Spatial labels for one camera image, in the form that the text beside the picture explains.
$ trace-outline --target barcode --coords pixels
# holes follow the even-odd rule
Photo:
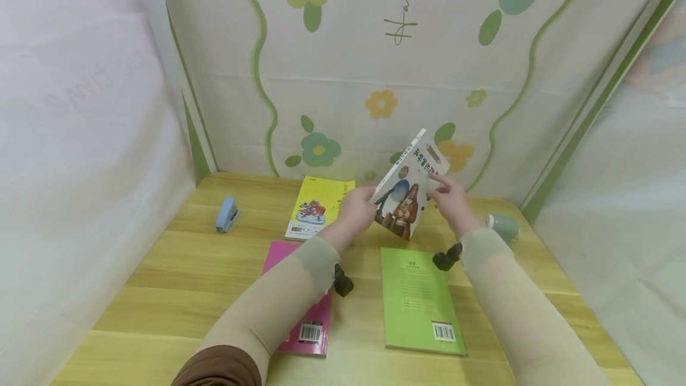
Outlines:
[[[321,322],[301,322],[301,333],[298,341],[318,344],[322,339],[322,329]]]
[[[434,339],[438,341],[455,342],[455,332],[450,323],[432,322],[434,326]]]

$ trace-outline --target light green cup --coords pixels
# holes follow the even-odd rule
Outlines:
[[[486,227],[498,233],[505,242],[509,242],[510,240],[513,240],[513,238],[519,236],[519,224],[517,224],[516,219],[511,216],[488,214],[486,215],[484,222],[486,223]]]

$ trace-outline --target black clip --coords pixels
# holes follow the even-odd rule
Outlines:
[[[345,275],[340,264],[336,264],[333,270],[333,288],[342,297],[348,295],[355,288],[351,278]]]
[[[438,252],[438,254],[434,255],[434,265],[442,272],[447,272],[460,260],[461,254],[462,242],[457,242],[448,249],[447,253]]]

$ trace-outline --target book cover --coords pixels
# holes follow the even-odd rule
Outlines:
[[[289,240],[306,241],[315,236],[326,224],[338,217],[343,197],[353,188],[355,181],[343,182],[305,176],[285,237]]]
[[[449,168],[433,138],[422,129],[376,186],[375,222],[410,240],[430,200],[429,173],[444,175]]]
[[[272,242],[262,274],[290,255],[298,246],[298,243]],[[328,292],[307,311],[276,351],[326,357],[326,345],[329,341],[330,301],[331,295]]]
[[[445,273],[427,252],[382,247],[387,347],[466,354]]]

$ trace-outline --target white fabric wall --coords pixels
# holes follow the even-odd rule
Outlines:
[[[686,379],[685,99],[680,0],[535,223],[647,386]]]
[[[306,0],[167,0],[218,168],[371,184],[425,127],[471,193],[514,201],[647,2],[308,1],[315,27]]]
[[[50,381],[193,187],[139,0],[0,0],[0,384]]]

